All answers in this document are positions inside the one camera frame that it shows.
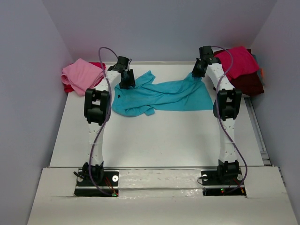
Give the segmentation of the turquoise t shirt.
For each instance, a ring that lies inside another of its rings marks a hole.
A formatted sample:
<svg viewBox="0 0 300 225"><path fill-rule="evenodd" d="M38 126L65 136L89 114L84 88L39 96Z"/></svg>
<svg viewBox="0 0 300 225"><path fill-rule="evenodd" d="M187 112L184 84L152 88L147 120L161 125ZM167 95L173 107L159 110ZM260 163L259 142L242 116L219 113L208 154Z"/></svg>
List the turquoise t shirt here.
<svg viewBox="0 0 300 225"><path fill-rule="evenodd" d="M189 73L184 79L154 84L155 76L146 72L135 80L135 87L114 88L112 110L125 117L154 115L162 111L212 110L213 102L201 78Z"/></svg>

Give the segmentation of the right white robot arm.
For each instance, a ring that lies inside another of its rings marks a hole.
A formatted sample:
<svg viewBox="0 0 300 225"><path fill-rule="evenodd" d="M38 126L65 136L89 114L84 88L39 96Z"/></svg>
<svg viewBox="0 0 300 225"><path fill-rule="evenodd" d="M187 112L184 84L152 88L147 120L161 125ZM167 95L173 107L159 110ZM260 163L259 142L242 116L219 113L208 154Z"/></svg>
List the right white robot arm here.
<svg viewBox="0 0 300 225"><path fill-rule="evenodd" d="M206 170L201 174L205 186L229 185L240 175L240 165L234 142L234 128L240 111L242 92L228 80L221 60L214 57L211 46L199 48L200 57L196 59L192 70L194 78L208 76L215 89L216 99L213 114L220 129L220 154L216 170Z"/></svg>

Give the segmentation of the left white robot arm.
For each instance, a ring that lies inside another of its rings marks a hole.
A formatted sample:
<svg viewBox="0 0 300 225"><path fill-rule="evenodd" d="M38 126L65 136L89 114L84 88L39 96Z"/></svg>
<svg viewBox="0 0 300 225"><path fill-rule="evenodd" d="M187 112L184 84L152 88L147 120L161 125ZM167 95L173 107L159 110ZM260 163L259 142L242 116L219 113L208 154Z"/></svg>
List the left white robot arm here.
<svg viewBox="0 0 300 225"><path fill-rule="evenodd" d="M102 153L103 132L111 115L114 87L133 88L135 78L130 68L131 59L119 56L117 63L104 73L103 80L94 88L89 88L84 96L84 117L89 128L89 142L86 150L87 160L76 175L82 180L100 183L104 177Z"/></svg>

